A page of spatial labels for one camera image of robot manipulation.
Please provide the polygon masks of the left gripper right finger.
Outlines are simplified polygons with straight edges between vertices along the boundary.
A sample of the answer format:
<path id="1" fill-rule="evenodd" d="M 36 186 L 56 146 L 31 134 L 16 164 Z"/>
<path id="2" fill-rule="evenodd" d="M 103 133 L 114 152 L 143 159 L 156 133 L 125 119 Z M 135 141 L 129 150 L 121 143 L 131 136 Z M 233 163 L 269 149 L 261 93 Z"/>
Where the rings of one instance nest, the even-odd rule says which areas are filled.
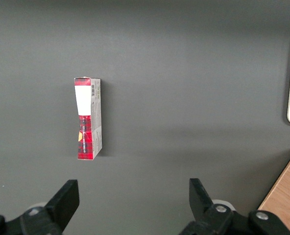
<path id="1" fill-rule="evenodd" d="M 222 203 L 214 203 L 198 178 L 189 180 L 189 203 L 195 218 L 181 235 L 290 235 L 275 214 L 251 211 L 247 217 Z"/>

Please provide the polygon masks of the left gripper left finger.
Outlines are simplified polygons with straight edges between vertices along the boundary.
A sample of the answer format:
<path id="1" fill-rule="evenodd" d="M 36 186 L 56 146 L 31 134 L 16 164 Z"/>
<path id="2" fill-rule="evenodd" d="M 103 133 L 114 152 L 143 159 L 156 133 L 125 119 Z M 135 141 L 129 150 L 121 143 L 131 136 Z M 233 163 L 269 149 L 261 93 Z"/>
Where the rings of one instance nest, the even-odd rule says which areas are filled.
<path id="1" fill-rule="evenodd" d="M 61 235 L 78 206 L 78 180 L 68 180 L 45 205 L 33 206 L 11 221 L 0 215 L 0 235 Z"/>

